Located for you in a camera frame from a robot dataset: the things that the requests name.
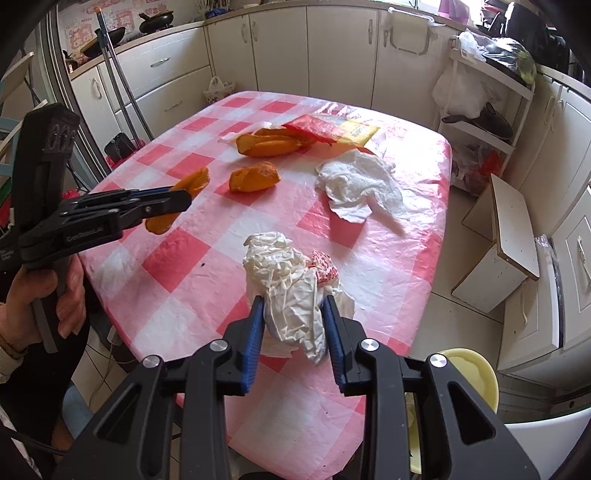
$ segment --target yellow bowl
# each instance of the yellow bowl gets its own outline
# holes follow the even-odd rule
[[[499,384],[495,371],[481,354],[467,348],[450,348],[442,355],[453,363],[454,367],[470,382],[488,406],[496,413],[499,407]],[[408,447],[410,449],[410,469],[421,473],[421,448],[419,443],[417,412],[411,394],[407,394]]]

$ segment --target kitchen wall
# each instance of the kitchen wall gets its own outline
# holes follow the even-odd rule
[[[195,3],[196,0],[91,0],[63,9],[58,7],[62,50],[78,53],[81,47],[95,37],[95,30],[99,28],[95,7],[102,8],[108,29],[125,27],[124,41],[129,41],[141,35],[139,25],[143,20],[138,16],[139,13],[155,15],[173,10],[173,25],[182,25],[193,22],[197,17]]]

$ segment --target crumpled tissue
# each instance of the crumpled tissue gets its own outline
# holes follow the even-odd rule
[[[320,305],[326,295],[334,295],[340,314],[353,318],[355,301],[341,286],[330,257],[313,252],[310,259],[291,246],[279,232],[249,236],[242,265],[246,270],[246,296],[265,300],[267,328],[261,353],[281,358],[302,347],[306,357],[318,364],[326,351]]]
[[[375,155],[349,150],[318,167],[318,185],[325,189],[330,209],[351,223],[363,223],[371,214],[367,199],[392,218],[404,212],[404,201],[393,178],[395,165]]]

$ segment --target small step stool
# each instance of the small step stool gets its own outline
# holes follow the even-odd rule
[[[526,278],[539,279],[530,215],[523,195],[511,185],[491,175],[491,181],[462,225],[492,245],[453,288],[454,297],[488,313]]]

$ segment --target white cabinet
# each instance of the white cabinet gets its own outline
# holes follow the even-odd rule
[[[527,120],[511,161],[503,172],[503,179],[518,190],[523,185],[544,144],[562,88],[561,84],[554,82],[547,75],[538,74],[535,78],[535,95]]]
[[[155,137],[207,106],[203,91],[207,89],[211,79],[211,69],[205,67],[138,98],[138,106]],[[131,105],[126,108],[139,137],[147,142],[148,137],[139,123],[135,110]],[[121,131],[131,138],[123,112],[119,110],[115,116]]]
[[[416,15],[380,12],[378,61],[375,69],[373,110],[432,128],[437,105],[431,95],[448,57],[449,39],[457,32],[450,27],[421,25]],[[436,35],[429,33],[429,28]],[[396,46],[394,30],[415,31],[417,48]]]
[[[591,336],[591,192],[587,188],[552,236],[564,294],[564,348]]]
[[[550,252],[535,245],[540,279],[527,279],[505,301],[499,370],[505,370],[558,348],[558,291]]]
[[[90,133],[105,156],[105,145],[120,133],[121,129],[107,99],[98,69],[94,67],[75,78],[72,81],[72,89]]]
[[[371,108],[378,11],[306,7],[310,96]]]
[[[150,40],[117,55],[125,78],[135,98],[176,78],[209,65],[203,28],[192,28]],[[121,107],[115,97],[105,63],[99,64],[100,76],[106,86],[113,111]],[[129,98],[117,72],[115,78],[125,104]]]
[[[258,89],[307,96],[306,8],[279,8],[249,19]]]
[[[236,82],[237,91],[258,90],[248,15],[208,25],[207,34],[216,75],[224,82]]]
[[[553,234],[585,189],[590,144],[591,103],[563,88],[550,131],[521,187],[536,235]]]

